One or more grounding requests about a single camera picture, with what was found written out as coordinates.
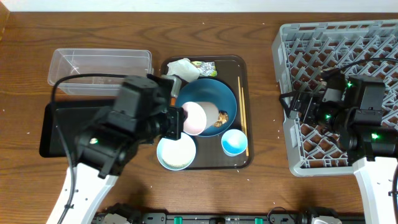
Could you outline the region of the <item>blue plate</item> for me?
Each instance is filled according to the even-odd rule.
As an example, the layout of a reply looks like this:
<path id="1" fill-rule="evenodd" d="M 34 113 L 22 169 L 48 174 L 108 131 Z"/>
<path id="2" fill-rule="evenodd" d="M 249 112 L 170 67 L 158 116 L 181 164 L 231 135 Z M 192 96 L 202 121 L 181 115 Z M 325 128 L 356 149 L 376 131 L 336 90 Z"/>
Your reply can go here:
<path id="1" fill-rule="evenodd" d="M 188 101 L 210 102 L 213 103 L 219 111 L 226 112 L 228 121 L 220 127 L 210 126 L 200 137 L 217 136 L 232 127 L 235 127 L 238 115 L 238 103 L 233 90 L 224 82 L 212 78 L 201 78 L 186 84 L 179 92 L 175 105 L 181 107 Z"/>

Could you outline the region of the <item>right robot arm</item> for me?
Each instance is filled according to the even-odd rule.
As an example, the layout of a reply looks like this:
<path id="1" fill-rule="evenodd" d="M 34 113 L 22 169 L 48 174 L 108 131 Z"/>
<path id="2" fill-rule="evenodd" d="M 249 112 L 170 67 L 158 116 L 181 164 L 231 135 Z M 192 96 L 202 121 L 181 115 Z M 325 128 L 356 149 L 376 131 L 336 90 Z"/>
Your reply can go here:
<path id="1" fill-rule="evenodd" d="M 341 72 L 322 79 L 323 93 L 281 94 L 285 115 L 338 134 L 359 185 L 366 223 L 397 223 L 397 130 L 382 125 L 384 82 Z"/>

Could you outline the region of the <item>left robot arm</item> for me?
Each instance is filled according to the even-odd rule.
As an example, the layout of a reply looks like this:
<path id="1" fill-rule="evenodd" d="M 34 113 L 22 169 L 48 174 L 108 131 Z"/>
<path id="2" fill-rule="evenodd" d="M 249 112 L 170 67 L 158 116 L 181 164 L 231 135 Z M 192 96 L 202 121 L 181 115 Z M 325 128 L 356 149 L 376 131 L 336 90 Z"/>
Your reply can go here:
<path id="1" fill-rule="evenodd" d="M 69 147 L 57 115 L 53 122 L 67 157 L 63 189 L 48 223 L 91 223 L 105 196 L 140 144 L 179 140 L 185 119 L 171 105 L 182 84 L 176 76 L 124 75 L 112 107 L 100 109 Z"/>

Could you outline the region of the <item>white tissue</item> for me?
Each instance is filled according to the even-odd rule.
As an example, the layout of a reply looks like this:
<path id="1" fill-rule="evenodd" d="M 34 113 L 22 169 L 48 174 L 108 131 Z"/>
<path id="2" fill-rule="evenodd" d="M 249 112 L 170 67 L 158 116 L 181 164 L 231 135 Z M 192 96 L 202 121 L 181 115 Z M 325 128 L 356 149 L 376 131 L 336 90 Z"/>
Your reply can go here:
<path id="1" fill-rule="evenodd" d="M 183 58 L 180 60 L 176 60 L 174 62 L 170 62 L 167 64 L 168 66 L 168 76 L 176 75 L 186 82 L 192 82 L 198 79 L 200 76 L 199 69 L 191 63 L 188 58 Z"/>

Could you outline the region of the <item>light blue cup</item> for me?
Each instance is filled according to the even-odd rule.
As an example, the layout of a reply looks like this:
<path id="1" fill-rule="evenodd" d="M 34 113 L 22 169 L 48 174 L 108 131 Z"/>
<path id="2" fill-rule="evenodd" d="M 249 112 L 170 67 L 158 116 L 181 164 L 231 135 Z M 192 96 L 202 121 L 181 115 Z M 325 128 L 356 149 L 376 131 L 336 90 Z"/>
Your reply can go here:
<path id="1" fill-rule="evenodd" d="M 227 156 L 234 157 L 246 152 L 247 136 L 238 129 L 230 129 L 221 137 L 221 147 Z"/>

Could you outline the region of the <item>pink cup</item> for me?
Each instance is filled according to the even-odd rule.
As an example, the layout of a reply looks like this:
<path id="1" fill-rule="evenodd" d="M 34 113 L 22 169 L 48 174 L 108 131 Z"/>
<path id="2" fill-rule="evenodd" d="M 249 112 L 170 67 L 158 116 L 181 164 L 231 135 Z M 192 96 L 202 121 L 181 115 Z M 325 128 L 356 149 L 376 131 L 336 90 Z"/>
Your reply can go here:
<path id="1" fill-rule="evenodd" d="M 219 116 L 219 109 L 207 101 L 189 101 L 182 105 L 186 114 L 183 131 L 191 136 L 198 136 L 213 126 Z"/>

